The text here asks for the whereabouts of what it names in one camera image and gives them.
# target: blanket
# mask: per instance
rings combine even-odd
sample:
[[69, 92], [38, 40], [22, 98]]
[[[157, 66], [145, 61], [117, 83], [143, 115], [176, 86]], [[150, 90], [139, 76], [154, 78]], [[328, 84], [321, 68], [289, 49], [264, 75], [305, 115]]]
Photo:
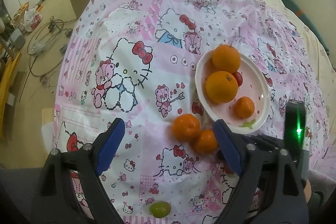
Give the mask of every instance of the blanket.
[[[220, 44], [253, 60], [268, 83], [271, 108], [257, 133], [282, 138], [286, 103], [302, 100], [310, 166], [325, 153], [325, 103], [300, 34], [263, 0], [90, 0], [62, 64], [52, 146], [77, 150], [115, 117], [124, 119], [125, 137], [100, 179], [125, 223], [158, 222], [149, 214], [156, 200], [171, 203], [160, 220], [169, 224], [213, 223], [225, 207], [238, 176], [170, 133], [184, 113], [211, 128], [194, 73], [200, 57]], [[80, 177], [71, 176], [90, 215]]]

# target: metal screw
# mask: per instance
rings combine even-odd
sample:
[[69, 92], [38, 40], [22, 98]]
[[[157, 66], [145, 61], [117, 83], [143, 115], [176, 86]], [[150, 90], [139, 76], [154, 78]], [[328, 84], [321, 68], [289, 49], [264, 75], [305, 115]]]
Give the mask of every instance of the metal screw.
[[283, 156], [287, 156], [288, 155], [288, 151], [286, 149], [281, 149], [280, 150], [280, 154]]
[[85, 145], [83, 145], [84, 150], [90, 150], [91, 148], [92, 148], [92, 144], [90, 143], [86, 143]]
[[252, 150], [252, 151], [255, 150], [255, 145], [252, 143], [249, 143], [246, 147], [248, 150]]
[[54, 155], [57, 155], [58, 152], [59, 152], [59, 149], [54, 148], [54, 149], [52, 149], [52, 150], [50, 151], [50, 154], [54, 156]]

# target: plastic bag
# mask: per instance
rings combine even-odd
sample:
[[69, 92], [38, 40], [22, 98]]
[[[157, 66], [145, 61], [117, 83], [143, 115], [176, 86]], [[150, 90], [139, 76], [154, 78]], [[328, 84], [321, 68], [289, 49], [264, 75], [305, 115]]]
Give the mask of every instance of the plastic bag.
[[37, 6], [25, 12], [23, 21], [27, 32], [32, 32], [42, 20], [42, 15], [36, 9]]

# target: teal cushion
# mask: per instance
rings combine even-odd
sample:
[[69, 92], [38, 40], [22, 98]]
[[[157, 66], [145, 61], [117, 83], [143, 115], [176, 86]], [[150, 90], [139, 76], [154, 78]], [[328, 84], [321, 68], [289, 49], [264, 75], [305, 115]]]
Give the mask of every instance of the teal cushion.
[[323, 38], [321, 37], [320, 33], [317, 31], [314, 24], [311, 20], [307, 17], [305, 13], [303, 13], [300, 7], [295, 3], [294, 0], [281, 0], [285, 7], [295, 13], [298, 18], [316, 35], [317, 39], [320, 41], [321, 45], [325, 49], [327, 55], [329, 55], [329, 49], [325, 44]]

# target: blue gripper pad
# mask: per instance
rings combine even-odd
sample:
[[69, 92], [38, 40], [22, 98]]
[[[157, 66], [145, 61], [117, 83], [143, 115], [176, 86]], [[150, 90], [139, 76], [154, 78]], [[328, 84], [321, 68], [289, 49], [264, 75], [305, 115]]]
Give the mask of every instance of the blue gripper pad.
[[225, 126], [226, 128], [224, 128], [219, 120], [217, 120], [213, 126], [213, 132], [231, 171], [241, 176], [244, 172], [241, 166], [241, 156], [226, 133], [227, 130], [230, 130], [229, 127], [226, 124]]
[[96, 173], [100, 176], [104, 171], [106, 171], [117, 152], [117, 149], [124, 138], [125, 135], [125, 122], [120, 119], [118, 124], [113, 129], [109, 138], [105, 142], [104, 146], [98, 153], [97, 166], [95, 168]]

